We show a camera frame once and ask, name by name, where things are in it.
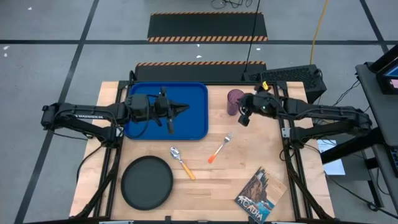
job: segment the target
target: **purple cup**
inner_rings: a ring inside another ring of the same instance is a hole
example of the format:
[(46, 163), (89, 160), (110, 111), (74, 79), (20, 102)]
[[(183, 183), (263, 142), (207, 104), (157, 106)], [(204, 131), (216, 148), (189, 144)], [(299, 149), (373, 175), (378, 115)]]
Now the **purple cup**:
[(242, 90), (231, 90), (228, 93), (228, 102), (226, 104), (226, 112), (234, 116), (238, 112), (239, 109), (239, 99), (244, 96), (244, 92)]

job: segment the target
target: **white paper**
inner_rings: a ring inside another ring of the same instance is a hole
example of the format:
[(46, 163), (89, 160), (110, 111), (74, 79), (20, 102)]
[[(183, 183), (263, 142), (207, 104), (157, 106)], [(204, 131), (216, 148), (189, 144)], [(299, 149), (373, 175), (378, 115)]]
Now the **white paper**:
[[(325, 152), (336, 145), (335, 140), (318, 140), (318, 148), (320, 152)], [(343, 162), (341, 159), (338, 159), (333, 162), (329, 162), (328, 164), (323, 165), (323, 170), (328, 175), (346, 175), (344, 171)]]

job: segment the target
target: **orange-handled spoon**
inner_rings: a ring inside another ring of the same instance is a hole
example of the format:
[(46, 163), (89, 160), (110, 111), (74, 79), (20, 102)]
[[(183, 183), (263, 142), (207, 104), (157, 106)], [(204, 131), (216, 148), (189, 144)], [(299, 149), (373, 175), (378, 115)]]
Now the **orange-handled spoon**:
[(213, 160), (216, 158), (218, 152), (221, 150), (221, 148), (225, 145), (225, 143), (229, 142), (234, 134), (232, 132), (228, 133), (225, 138), (224, 138), (224, 143), (217, 149), (217, 151), (207, 160), (208, 163), (212, 163)]
[(171, 147), (170, 148), (170, 153), (172, 155), (172, 157), (174, 159), (178, 159), (182, 165), (182, 167), (185, 169), (185, 171), (187, 172), (187, 174), (189, 175), (189, 178), (191, 178), (191, 180), (195, 180), (195, 176), (192, 174), (192, 171), (187, 167), (187, 165), (185, 165), (185, 163), (181, 160), (180, 157), (180, 151), (177, 148)]

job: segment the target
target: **black and orange striped mat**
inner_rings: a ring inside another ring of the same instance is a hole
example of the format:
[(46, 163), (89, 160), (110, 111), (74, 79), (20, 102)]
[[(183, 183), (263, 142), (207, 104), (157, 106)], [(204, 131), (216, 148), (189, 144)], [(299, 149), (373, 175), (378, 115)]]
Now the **black and orange striped mat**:
[[(252, 38), (254, 18), (256, 28)], [(150, 16), (149, 42), (266, 41), (261, 12), (160, 12)]]
[[(147, 82), (240, 82), (244, 61), (230, 62), (146, 62), (138, 63), (138, 81)], [(247, 73), (266, 70), (263, 61), (249, 61)]]

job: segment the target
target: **wooden table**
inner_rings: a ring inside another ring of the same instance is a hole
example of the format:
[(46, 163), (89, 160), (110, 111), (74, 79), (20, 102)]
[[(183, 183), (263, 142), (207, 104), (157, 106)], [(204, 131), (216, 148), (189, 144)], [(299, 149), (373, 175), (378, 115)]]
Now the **wooden table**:
[[(287, 84), (291, 98), (306, 100), (302, 83)], [(97, 105), (114, 103), (117, 86), (117, 82), (103, 82)], [(124, 138), (111, 216), (113, 220), (164, 220), (165, 216), (170, 215), (172, 220), (247, 221), (247, 213), (235, 204), (233, 199), (260, 166), (287, 186), (285, 194), (267, 217), (267, 221), (294, 220), (286, 165), (279, 159), (282, 141), (278, 120), (252, 115), (249, 126), (244, 127), (238, 123), (238, 115), (226, 114), (226, 95), (234, 88), (252, 92), (252, 86), (207, 87), (209, 130), (201, 141), (133, 141)], [(109, 125), (107, 121), (102, 120), (93, 122), (99, 126)], [(309, 128), (312, 121), (307, 118), (296, 121), (295, 125)], [(233, 140), (222, 149), (215, 161), (209, 164), (207, 159), (230, 131), (234, 132)], [(315, 140), (307, 144), (317, 147)], [(97, 140), (89, 140), (85, 156), (98, 146)], [(182, 159), (197, 178), (195, 181), (190, 180), (179, 162), (172, 159), (169, 153), (171, 146), (180, 149)], [(160, 207), (139, 211), (124, 201), (120, 180), (124, 170), (133, 160), (146, 155), (160, 157), (169, 164), (174, 175), (174, 187), (170, 197)], [(334, 216), (319, 153), (305, 147), (301, 149), (301, 155), (309, 191), (323, 209)], [(104, 150), (88, 159), (81, 168), (70, 215), (81, 211), (98, 188), (103, 157)], [(305, 217), (299, 189), (297, 194), (301, 202), (300, 212), (302, 217)], [(104, 214), (107, 197), (108, 192), (105, 192), (100, 214)]]

